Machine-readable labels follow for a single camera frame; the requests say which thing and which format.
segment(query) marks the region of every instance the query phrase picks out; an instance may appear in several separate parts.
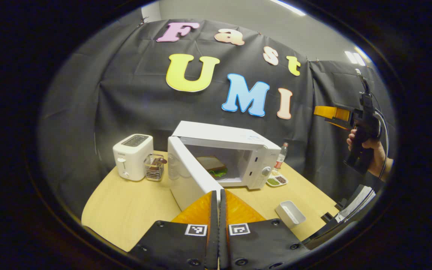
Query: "small white box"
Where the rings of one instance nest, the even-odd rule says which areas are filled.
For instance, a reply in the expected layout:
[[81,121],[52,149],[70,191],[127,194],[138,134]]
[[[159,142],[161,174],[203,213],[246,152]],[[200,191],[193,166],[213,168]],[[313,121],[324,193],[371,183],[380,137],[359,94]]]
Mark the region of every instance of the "small white box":
[[292,201],[284,201],[276,207],[276,213],[289,229],[306,220],[305,215],[294,205]]

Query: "microwave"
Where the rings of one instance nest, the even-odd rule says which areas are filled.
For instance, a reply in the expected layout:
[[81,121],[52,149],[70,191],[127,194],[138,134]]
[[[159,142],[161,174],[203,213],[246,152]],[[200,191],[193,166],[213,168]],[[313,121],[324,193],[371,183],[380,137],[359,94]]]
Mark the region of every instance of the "microwave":
[[[266,183],[281,148],[253,130],[181,121],[168,138],[170,189],[181,210],[204,194],[228,186],[259,189]],[[216,180],[197,161],[215,156],[228,168]]]

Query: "black backdrop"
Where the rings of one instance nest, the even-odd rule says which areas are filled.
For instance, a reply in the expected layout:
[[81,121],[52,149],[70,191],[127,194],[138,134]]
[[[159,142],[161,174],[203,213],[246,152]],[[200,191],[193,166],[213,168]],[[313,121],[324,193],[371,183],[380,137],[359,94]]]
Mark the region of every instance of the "black backdrop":
[[[115,143],[144,133],[154,137],[156,150],[167,150],[168,136],[181,120],[249,128],[278,145],[288,142],[286,163],[335,201],[351,196],[359,183],[379,188],[370,174],[362,178],[343,165],[348,132],[312,114],[314,106],[334,106],[333,102],[359,107],[362,86],[354,70],[358,67],[391,124],[392,138],[393,111],[376,72],[348,63],[309,62],[265,35],[223,22],[185,19],[139,25],[140,19],[140,12],[128,14],[84,43],[67,60],[46,96],[38,136],[40,160],[51,188],[77,216],[115,166]],[[201,26],[177,42],[156,42],[170,22]],[[245,44],[216,41],[218,29],[242,32]],[[264,61],[264,46],[278,52],[277,66]],[[185,73],[190,80],[200,75],[200,56],[218,58],[209,87],[196,93],[170,88],[166,72],[173,53],[194,56]],[[300,76],[289,72],[288,55],[301,63]],[[257,81],[269,84],[264,117],[221,109],[229,73],[242,75],[249,88]],[[290,120],[276,116],[279,87],[293,92]]]

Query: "paper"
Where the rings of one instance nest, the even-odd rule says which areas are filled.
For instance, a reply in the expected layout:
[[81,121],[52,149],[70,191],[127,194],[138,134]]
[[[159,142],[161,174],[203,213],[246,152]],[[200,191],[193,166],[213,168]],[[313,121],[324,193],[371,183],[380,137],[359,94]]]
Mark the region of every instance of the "paper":
[[346,208],[341,210],[334,218],[339,223],[345,217],[350,215],[366,198],[366,196],[369,194],[369,198],[364,202],[364,204],[356,211],[359,212],[363,207],[366,206],[367,203],[369,203],[374,196],[376,196],[376,193],[374,193],[374,190],[368,186],[365,186],[362,188],[361,192],[356,196],[356,198],[351,202]]

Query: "human hand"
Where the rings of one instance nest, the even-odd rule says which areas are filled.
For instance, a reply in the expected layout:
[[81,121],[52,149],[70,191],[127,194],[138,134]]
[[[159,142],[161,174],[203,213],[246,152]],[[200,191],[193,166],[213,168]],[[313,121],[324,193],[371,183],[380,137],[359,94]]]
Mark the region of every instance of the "human hand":
[[[349,138],[346,139],[346,142],[348,143],[348,149],[350,151],[351,151],[351,145],[353,144],[354,137],[356,136],[356,131],[357,130],[355,129],[351,130],[351,133],[348,135]],[[379,174],[383,169],[384,159],[386,158],[383,145],[377,139],[369,139],[364,143],[362,143],[362,146],[363,148],[366,149],[372,148],[374,150],[374,157],[371,160],[371,163],[369,164],[367,171],[369,171],[372,175],[379,177]],[[386,168],[384,169],[385,172],[383,173],[381,180],[385,181],[386,176],[391,170],[392,164],[393,164],[392,159],[388,159],[386,161]]]

